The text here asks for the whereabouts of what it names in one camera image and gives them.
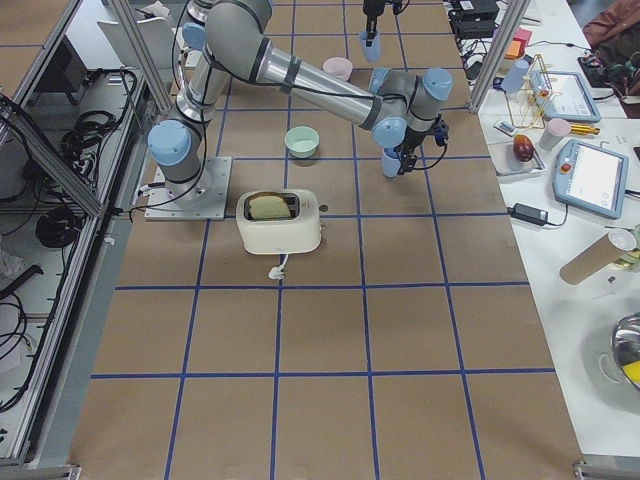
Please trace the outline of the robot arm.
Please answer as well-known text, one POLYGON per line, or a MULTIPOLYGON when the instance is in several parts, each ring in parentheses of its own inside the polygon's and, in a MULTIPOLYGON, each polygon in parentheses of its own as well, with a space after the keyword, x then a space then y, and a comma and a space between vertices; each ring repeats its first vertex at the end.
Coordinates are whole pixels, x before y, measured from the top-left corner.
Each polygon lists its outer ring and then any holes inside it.
POLYGON ((377 60, 379 33, 370 19, 362 32, 351 1, 211 1, 203 24, 188 24, 202 52, 177 96, 186 122, 208 121, 220 95, 220 127, 227 153, 272 158, 281 152, 273 134, 301 120, 320 130, 320 152, 330 159, 358 153, 355 129, 371 147, 400 157, 398 171, 415 170, 417 151, 431 136, 447 142, 441 109, 453 87, 450 73, 375 68, 367 88, 332 75, 317 61, 341 54, 361 66, 377 60))

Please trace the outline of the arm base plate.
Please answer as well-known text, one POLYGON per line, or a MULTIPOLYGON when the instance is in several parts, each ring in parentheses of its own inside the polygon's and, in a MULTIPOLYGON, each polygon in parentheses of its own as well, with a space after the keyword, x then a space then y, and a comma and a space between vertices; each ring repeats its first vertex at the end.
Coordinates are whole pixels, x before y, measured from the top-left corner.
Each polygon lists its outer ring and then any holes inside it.
POLYGON ((155 171, 154 181, 163 186, 150 191, 144 217, 149 221, 196 221, 224 219, 231 177, 231 156, 208 156, 204 172, 184 185, 168 182, 161 167, 155 171))

